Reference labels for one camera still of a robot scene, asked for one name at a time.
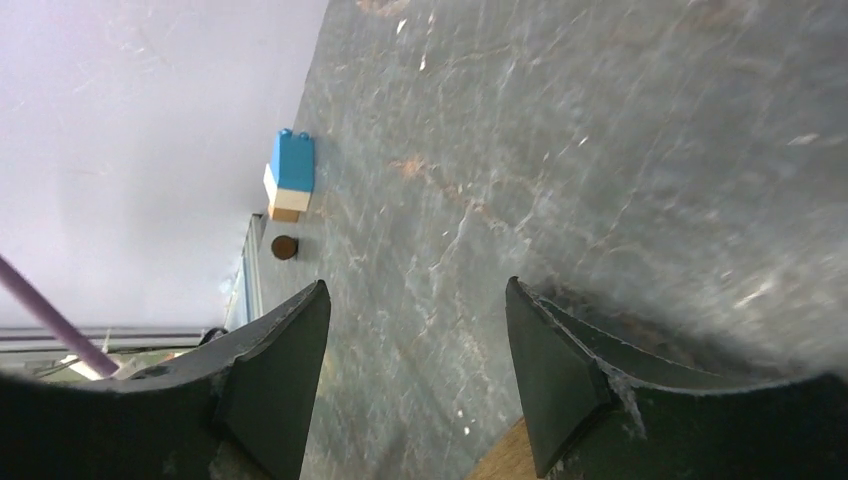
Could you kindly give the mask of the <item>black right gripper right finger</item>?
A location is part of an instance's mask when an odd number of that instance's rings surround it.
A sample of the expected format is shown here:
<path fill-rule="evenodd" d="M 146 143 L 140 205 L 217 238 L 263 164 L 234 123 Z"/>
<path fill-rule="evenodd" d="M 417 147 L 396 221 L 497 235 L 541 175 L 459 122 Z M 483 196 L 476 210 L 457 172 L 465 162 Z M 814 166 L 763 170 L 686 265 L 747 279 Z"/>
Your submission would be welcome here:
<path fill-rule="evenodd" d="M 517 278 L 505 316 L 535 471 L 550 479 L 843 479 L 847 384 L 774 381 L 665 359 Z"/>

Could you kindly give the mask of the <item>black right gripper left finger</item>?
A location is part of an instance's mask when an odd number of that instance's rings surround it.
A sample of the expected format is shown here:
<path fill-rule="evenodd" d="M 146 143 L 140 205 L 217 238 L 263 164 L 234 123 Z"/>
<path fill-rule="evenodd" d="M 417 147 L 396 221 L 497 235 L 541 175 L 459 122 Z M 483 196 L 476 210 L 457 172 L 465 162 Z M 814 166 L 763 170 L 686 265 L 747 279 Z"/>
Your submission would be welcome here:
<path fill-rule="evenodd" d="M 132 376 L 1 378 L 5 479 L 296 479 L 331 317 L 315 281 L 259 319 Z"/>

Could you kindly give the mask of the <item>brown cloth napkin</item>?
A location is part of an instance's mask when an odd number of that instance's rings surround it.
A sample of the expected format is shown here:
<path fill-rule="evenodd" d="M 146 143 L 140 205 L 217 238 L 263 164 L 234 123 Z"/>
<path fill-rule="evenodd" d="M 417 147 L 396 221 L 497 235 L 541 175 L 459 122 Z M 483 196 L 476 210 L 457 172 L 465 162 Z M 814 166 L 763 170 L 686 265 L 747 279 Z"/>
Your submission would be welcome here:
<path fill-rule="evenodd" d="M 527 433 L 521 417 L 465 477 L 466 480 L 536 480 Z"/>

